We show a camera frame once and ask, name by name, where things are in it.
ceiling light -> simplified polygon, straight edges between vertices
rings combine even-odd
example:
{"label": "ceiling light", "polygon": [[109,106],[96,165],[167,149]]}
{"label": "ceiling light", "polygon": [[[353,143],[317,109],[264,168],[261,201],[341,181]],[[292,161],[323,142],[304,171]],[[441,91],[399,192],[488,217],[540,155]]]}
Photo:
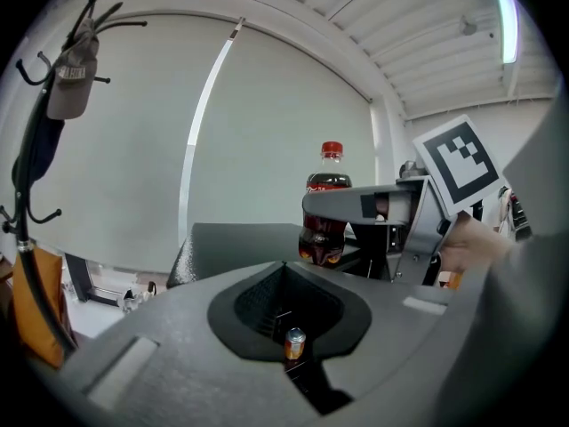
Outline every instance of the ceiling light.
{"label": "ceiling light", "polygon": [[516,0],[498,0],[501,15],[501,59],[514,63],[517,58],[517,8]]}

white wall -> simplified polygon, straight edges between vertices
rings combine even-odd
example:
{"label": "white wall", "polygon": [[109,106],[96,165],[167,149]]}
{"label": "white wall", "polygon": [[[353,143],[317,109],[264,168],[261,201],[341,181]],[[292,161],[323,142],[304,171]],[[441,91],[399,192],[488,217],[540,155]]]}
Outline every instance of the white wall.
{"label": "white wall", "polygon": [[192,222],[300,223],[323,141],[344,145],[355,186],[373,185],[366,100],[298,49],[243,28],[204,113],[188,202]]}
{"label": "white wall", "polygon": [[[63,215],[31,224],[30,235],[107,265],[169,271],[179,249],[180,176],[192,117],[235,24],[188,16],[144,19],[146,28],[100,35],[98,74],[111,83],[95,83],[84,115],[67,122],[52,167],[34,185],[31,201],[36,216],[58,207]],[[42,46],[51,59],[62,39]],[[33,64],[30,75],[44,74],[38,59],[24,60]],[[9,212],[12,163],[39,92],[20,78],[13,81],[20,81],[17,100],[0,138],[0,204]]]}
{"label": "white wall", "polygon": [[[453,118],[466,114],[480,131],[484,145],[492,152],[500,169],[504,169],[538,127],[551,101],[520,101],[480,108],[459,109],[445,114],[413,120],[413,138]],[[483,222],[493,226],[498,192],[484,202]]]}

black cloth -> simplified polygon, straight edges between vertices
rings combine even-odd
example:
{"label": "black cloth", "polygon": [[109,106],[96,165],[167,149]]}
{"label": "black cloth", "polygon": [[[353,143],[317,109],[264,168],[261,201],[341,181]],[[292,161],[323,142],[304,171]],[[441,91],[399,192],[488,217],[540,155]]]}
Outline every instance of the black cloth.
{"label": "black cloth", "polygon": [[[47,173],[47,170],[52,165],[53,158],[55,157],[55,151],[60,143],[63,126],[65,126],[65,121],[53,120],[45,113],[43,114],[42,120],[37,127],[36,138],[34,139],[34,146],[32,148],[32,156],[30,159],[30,188],[35,181],[45,176],[45,173]],[[16,161],[14,161],[12,166],[12,183],[14,184],[14,187],[16,186],[16,173],[18,172],[19,158],[20,157],[16,157]]]}

red bottle cap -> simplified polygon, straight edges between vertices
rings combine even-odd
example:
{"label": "red bottle cap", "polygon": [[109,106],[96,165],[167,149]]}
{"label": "red bottle cap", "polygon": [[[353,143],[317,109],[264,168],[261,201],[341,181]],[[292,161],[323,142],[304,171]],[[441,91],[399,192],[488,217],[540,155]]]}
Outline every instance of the red bottle cap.
{"label": "red bottle cap", "polygon": [[343,155],[344,147],[341,143],[336,141],[327,141],[322,144],[322,154],[336,154]]}

hat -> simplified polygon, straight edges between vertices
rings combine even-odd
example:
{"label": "hat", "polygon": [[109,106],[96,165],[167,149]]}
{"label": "hat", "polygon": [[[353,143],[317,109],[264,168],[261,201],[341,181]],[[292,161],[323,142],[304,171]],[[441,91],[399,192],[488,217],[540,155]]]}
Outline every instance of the hat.
{"label": "hat", "polygon": [[47,116],[55,120],[80,117],[87,107],[97,73],[99,39],[92,19],[84,19],[74,43],[55,61],[55,80],[47,105]]}

